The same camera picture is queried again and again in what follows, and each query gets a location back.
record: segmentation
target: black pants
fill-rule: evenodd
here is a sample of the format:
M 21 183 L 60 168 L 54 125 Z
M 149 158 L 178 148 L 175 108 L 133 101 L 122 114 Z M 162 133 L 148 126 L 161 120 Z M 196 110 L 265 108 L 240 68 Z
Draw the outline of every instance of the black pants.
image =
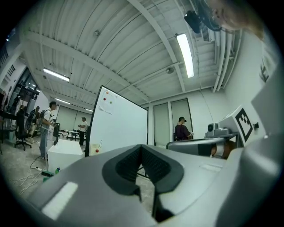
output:
M 83 144 L 84 144 L 84 135 L 85 135 L 85 132 L 79 131 L 79 138 L 80 138 L 79 144 L 80 144 L 80 145 L 83 145 Z

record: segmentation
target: illuminated light fixture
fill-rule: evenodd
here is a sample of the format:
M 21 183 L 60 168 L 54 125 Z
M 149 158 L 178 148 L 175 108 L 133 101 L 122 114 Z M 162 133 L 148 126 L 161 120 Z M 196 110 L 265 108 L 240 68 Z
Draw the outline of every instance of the illuminated light fixture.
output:
M 69 77 L 67 77 L 67 76 L 64 76 L 64 75 L 62 75 L 62 74 L 56 73 L 56 72 L 51 71 L 51 70 L 49 70 L 49 69 L 47 69 L 47 68 L 44 68 L 43 70 L 44 70 L 44 72 L 46 72 L 46 73 L 48 73 L 48 74 L 50 74 L 50 75 L 53 75 L 53 76 L 55 76 L 55 77 L 57 77 L 57 78 L 60 78 L 60 79 L 65 80 L 65 81 L 67 81 L 67 82 L 70 81 Z
M 71 103 L 69 103 L 69 102 L 66 102 L 66 101 L 63 101 L 63 100 L 61 100 L 61 99 L 59 99 L 59 98 L 55 98 L 57 101 L 60 101 L 60 102 L 64 102 L 64 103 L 66 103 L 66 104 L 71 104 Z
M 193 61 L 186 34 L 176 35 L 176 37 L 185 62 L 187 77 L 193 77 Z

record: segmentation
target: jeans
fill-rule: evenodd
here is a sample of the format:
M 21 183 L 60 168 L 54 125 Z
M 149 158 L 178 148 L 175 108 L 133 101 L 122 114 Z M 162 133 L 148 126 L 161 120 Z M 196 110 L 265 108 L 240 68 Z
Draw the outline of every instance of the jeans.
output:
M 84 145 L 84 135 L 85 135 L 85 132 L 80 132 L 79 131 L 79 138 L 80 138 L 79 144 L 80 145 Z
M 40 147 L 39 148 L 40 148 L 40 156 L 45 157 L 48 129 L 46 129 L 46 130 L 42 129 L 42 131 L 41 131 L 42 133 L 41 133 L 41 137 L 40 137 Z

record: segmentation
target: paper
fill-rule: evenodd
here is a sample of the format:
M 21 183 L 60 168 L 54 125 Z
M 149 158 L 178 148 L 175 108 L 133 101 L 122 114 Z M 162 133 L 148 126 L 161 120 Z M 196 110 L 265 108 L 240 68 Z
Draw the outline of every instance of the paper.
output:
M 109 114 L 113 113 L 114 105 L 116 104 L 117 96 L 106 90 L 99 102 L 99 108 Z

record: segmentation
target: air conditioning unit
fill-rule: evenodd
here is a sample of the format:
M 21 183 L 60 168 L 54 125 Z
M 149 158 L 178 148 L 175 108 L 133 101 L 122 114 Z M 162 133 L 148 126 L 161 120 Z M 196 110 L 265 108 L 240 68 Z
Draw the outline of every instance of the air conditioning unit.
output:
M 208 29 L 202 22 L 201 22 L 201 36 L 203 41 L 211 43 L 215 41 L 215 34 L 212 30 Z

